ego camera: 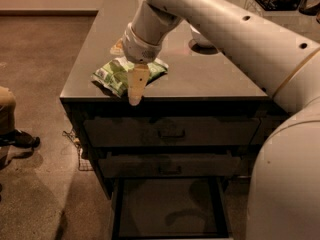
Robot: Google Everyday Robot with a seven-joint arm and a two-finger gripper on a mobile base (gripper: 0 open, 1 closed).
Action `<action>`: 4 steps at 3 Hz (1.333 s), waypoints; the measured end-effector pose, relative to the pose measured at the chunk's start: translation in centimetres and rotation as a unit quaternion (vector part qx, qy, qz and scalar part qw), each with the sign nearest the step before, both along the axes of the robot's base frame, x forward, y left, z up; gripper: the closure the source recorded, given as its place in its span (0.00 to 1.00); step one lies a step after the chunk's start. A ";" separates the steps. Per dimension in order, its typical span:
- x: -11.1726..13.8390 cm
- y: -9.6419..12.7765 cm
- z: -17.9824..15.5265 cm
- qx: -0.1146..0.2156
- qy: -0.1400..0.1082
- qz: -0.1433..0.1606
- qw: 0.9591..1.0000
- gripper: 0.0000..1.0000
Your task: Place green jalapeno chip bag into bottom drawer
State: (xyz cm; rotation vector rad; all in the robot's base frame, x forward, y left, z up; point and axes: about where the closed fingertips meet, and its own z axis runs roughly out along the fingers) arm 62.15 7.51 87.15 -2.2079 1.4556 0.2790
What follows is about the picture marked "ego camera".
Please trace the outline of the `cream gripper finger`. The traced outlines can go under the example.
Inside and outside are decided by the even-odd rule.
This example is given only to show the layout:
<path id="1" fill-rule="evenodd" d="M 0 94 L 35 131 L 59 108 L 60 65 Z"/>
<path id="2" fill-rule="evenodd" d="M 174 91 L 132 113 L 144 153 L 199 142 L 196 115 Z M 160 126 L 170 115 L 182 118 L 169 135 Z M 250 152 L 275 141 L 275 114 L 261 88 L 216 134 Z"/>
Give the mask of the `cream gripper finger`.
<path id="1" fill-rule="evenodd" d="M 122 39 L 119 39 L 111 48 L 110 48 L 110 53 L 112 55 L 116 56 L 123 56 L 123 46 L 122 46 Z"/>
<path id="2" fill-rule="evenodd" d="M 135 64 L 133 69 L 128 71 L 128 98 L 132 106 L 140 103 L 149 75 L 149 68 L 146 64 Z"/>

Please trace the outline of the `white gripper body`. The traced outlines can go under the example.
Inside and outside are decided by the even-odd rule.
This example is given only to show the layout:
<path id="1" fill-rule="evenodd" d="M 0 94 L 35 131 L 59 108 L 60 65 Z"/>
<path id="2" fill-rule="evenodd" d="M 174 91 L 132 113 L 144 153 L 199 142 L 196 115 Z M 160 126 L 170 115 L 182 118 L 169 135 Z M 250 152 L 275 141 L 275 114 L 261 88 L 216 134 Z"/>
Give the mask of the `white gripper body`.
<path id="1" fill-rule="evenodd" d="M 161 45 L 149 44 L 138 37 L 129 23 L 122 36 L 122 48 L 128 61 L 135 64 L 148 64 L 153 62 L 159 52 Z"/>

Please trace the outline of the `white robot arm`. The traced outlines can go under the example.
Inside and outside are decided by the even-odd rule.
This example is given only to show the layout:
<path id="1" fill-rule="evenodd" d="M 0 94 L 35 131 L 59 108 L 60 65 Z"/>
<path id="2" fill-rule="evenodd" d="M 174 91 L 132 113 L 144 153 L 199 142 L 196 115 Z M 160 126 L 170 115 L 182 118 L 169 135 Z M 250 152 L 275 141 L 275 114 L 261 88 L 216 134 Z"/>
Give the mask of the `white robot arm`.
<path id="1" fill-rule="evenodd" d="M 237 81 L 289 113 L 260 149 L 251 176 L 246 240 L 320 240 L 320 44 L 225 0 L 142 0 L 121 38 L 131 105 L 148 63 L 186 21 L 224 52 Z"/>

